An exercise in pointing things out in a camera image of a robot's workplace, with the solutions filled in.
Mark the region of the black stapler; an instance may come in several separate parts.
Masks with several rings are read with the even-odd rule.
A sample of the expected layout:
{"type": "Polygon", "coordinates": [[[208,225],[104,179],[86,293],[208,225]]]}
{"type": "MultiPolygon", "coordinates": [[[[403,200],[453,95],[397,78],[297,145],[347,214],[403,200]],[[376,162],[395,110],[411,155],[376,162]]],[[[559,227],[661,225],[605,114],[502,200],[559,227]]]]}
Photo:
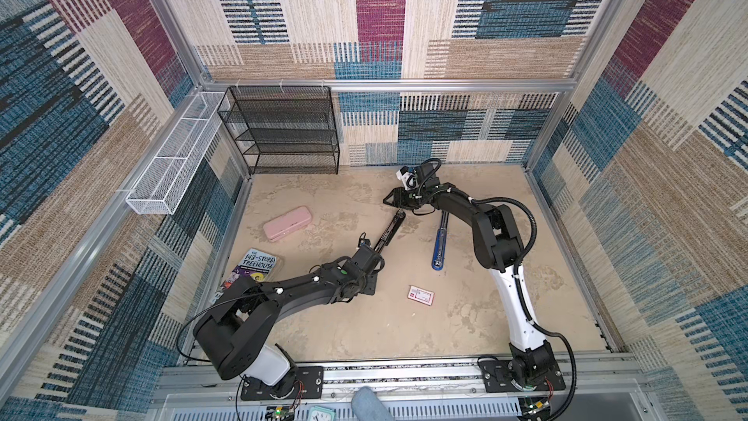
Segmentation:
{"type": "Polygon", "coordinates": [[[404,210],[398,210],[395,213],[395,215],[393,216],[393,220],[386,228],[385,232],[382,234],[376,246],[374,247],[374,251],[376,251],[376,253],[381,253],[381,251],[383,251],[383,249],[385,249],[385,247],[387,247],[391,243],[393,238],[395,238],[395,235],[397,235],[397,231],[399,231],[401,224],[403,224],[403,222],[405,221],[405,218],[406,212],[404,210]]]}

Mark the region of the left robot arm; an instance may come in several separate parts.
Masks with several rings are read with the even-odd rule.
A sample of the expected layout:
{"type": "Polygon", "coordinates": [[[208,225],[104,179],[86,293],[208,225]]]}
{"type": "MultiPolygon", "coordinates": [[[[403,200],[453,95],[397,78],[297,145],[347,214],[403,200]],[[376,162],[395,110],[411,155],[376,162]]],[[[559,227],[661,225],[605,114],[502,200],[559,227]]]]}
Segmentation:
{"type": "Polygon", "coordinates": [[[223,380],[245,376],[278,385],[292,371],[283,350],[267,344],[276,323],[315,306],[350,302],[384,268],[381,247],[362,242],[314,271],[280,282],[243,277],[198,319],[193,335],[223,380]]]}

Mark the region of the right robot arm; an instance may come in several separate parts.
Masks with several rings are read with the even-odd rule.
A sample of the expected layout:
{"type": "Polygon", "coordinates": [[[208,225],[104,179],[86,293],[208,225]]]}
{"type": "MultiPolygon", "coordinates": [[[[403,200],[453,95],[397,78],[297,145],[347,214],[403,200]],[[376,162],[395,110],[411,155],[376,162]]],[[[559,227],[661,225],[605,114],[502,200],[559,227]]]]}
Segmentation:
{"type": "Polygon", "coordinates": [[[519,390],[530,390],[555,373],[555,356],[542,331],[522,268],[524,258],[537,240],[537,222],[524,204],[506,197],[475,199],[452,183],[436,177],[440,161],[397,171],[401,186],[383,200],[389,206],[417,212],[431,206],[465,222],[471,228],[473,251],[492,275],[508,318],[510,352],[508,370],[519,390]]]}

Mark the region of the red white staple box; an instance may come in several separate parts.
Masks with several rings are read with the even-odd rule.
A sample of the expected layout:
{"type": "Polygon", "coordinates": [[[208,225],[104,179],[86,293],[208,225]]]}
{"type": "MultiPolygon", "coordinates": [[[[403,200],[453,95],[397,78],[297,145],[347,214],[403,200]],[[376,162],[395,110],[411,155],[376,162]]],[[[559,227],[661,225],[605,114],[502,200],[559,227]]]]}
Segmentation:
{"type": "Polygon", "coordinates": [[[434,304],[434,293],[417,286],[409,287],[407,298],[426,306],[432,306],[432,304],[434,304]]]}

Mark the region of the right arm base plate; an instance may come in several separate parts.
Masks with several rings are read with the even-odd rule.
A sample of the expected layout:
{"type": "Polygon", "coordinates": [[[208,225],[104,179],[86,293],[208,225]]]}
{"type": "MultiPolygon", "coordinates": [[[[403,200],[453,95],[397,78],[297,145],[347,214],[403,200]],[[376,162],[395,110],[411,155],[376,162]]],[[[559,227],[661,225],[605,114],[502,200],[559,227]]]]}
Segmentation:
{"type": "Polygon", "coordinates": [[[558,364],[525,368],[518,359],[482,356],[476,361],[487,393],[561,392],[567,389],[558,364]]]}

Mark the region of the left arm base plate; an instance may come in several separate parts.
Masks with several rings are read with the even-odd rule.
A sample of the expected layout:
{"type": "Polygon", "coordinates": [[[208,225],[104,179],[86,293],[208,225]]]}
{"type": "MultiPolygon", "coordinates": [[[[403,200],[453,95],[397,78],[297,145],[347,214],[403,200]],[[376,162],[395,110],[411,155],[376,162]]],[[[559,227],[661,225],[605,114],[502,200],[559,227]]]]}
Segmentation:
{"type": "Polygon", "coordinates": [[[325,382],[323,366],[295,366],[280,382],[270,386],[256,377],[246,376],[240,392],[242,402],[259,401],[294,401],[301,396],[302,400],[321,398],[325,382]]]}

